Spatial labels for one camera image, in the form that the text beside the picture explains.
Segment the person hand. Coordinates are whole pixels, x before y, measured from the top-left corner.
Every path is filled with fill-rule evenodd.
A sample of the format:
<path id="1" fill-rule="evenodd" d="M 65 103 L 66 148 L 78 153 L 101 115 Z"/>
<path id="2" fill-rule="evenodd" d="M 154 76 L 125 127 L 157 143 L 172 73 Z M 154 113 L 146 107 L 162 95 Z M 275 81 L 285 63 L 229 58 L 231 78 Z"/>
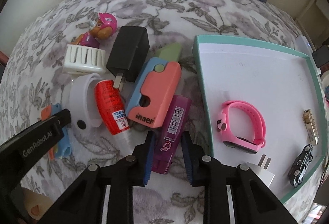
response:
<path id="1" fill-rule="evenodd" d="M 53 205 L 53 201 L 43 194 L 33 192 L 27 188 L 22 188 L 24 208 L 32 218 L 37 222 Z"/>

